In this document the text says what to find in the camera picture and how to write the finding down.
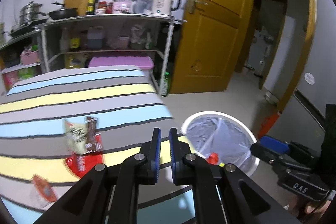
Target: striped bedsheet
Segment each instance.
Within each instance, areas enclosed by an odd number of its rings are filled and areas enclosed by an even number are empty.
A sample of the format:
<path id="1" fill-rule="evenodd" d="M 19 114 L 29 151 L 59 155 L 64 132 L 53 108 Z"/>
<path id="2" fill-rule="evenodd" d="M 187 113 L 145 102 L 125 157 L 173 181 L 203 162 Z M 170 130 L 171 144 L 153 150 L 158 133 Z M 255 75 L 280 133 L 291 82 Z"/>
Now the striped bedsheet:
<path id="1" fill-rule="evenodd" d="M 47 179 L 58 197 L 78 181 L 64 164 L 71 153 L 63 118 L 84 122 L 87 115 L 99 118 L 107 166 L 138 153 L 154 127 L 161 129 L 159 182 L 140 186 L 137 223 L 189 223 L 195 216 L 191 188 L 175 186 L 171 177 L 168 136 L 177 126 L 135 66 L 58 70 L 8 92 L 0 105 L 0 197 L 16 222 L 32 224 L 52 205 L 40 208 L 30 198 L 33 175 Z"/>

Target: green bottle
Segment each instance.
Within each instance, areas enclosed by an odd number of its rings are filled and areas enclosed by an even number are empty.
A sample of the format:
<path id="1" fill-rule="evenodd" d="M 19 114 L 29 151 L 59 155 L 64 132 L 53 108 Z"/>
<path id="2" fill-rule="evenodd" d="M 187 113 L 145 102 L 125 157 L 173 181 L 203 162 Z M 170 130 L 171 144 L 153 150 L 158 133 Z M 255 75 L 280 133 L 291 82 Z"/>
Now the green bottle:
<path id="1" fill-rule="evenodd" d="M 163 80 L 162 96 L 167 96 L 170 90 L 171 78 L 169 72 L 165 72 L 165 78 Z"/>
<path id="2" fill-rule="evenodd" d="M 88 0 L 86 6 L 86 15 L 94 15 L 95 14 L 95 0 Z"/>

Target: white kettle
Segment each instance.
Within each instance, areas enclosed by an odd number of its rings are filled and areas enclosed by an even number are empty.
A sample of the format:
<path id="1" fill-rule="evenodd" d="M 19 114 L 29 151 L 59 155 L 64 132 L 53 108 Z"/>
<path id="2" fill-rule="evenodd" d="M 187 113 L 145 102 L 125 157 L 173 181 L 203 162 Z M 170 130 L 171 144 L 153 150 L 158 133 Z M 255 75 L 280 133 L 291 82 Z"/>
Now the white kettle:
<path id="1" fill-rule="evenodd" d="M 153 0 L 152 15 L 170 17 L 171 11 L 180 8 L 181 0 L 178 0 L 177 6 L 172 8 L 173 0 Z"/>

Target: trash bag liner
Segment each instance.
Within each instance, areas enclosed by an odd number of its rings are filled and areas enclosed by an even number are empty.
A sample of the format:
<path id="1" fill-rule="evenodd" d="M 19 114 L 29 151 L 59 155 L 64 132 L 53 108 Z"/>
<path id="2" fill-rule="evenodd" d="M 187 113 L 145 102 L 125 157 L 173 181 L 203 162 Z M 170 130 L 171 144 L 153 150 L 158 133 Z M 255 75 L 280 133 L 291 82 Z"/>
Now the trash bag liner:
<path id="1" fill-rule="evenodd" d="M 189 124 L 186 136 L 206 159 L 212 152 L 217 153 L 218 164 L 232 163 L 245 173 L 253 165 L 251 141 L 233 122 L 219 117 L 200 117 Z"/>

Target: wok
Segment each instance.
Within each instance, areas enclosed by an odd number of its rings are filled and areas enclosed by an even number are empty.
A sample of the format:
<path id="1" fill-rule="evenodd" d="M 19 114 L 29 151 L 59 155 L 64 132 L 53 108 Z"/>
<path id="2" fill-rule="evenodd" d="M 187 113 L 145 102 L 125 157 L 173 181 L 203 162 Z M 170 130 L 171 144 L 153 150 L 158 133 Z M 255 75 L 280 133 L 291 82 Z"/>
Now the wok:
<path id="1" fill-rule="evenodd" d="M 65 8 L 65 3 L 58 3 L 54 2 L 55 5 L 61 5 L 62 7 L 58 10 L 49 12 L 50 18 L 53 20 L 63 19 L 63 18 L 69 18 L 69 17 L 76 17 L 77 14 L 77 8 Z"/>

